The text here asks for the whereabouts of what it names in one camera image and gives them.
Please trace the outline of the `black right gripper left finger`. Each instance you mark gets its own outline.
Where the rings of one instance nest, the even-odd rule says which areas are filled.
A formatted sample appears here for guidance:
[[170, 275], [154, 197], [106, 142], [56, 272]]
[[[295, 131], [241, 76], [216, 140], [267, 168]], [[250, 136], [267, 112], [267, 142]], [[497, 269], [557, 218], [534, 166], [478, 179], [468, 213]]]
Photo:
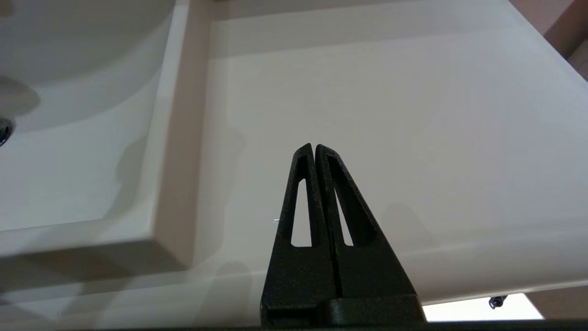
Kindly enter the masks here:
[[[311, 245], [292, 244], [300, 182], [306, 184]], [[313, 308], [335, 296], [330, 239], [322, 208], [321, 190], [311, 144], [294, 152], [281, 215], [267, 268], [263, 308]]]

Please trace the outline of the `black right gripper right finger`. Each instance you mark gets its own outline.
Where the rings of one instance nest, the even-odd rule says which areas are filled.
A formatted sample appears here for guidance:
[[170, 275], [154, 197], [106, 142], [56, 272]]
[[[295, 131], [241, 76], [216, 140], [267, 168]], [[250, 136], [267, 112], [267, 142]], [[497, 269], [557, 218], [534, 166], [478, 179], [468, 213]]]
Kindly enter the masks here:
[[342, 157], [326, 145], [315, 164], [339, 297], [417, 297]]

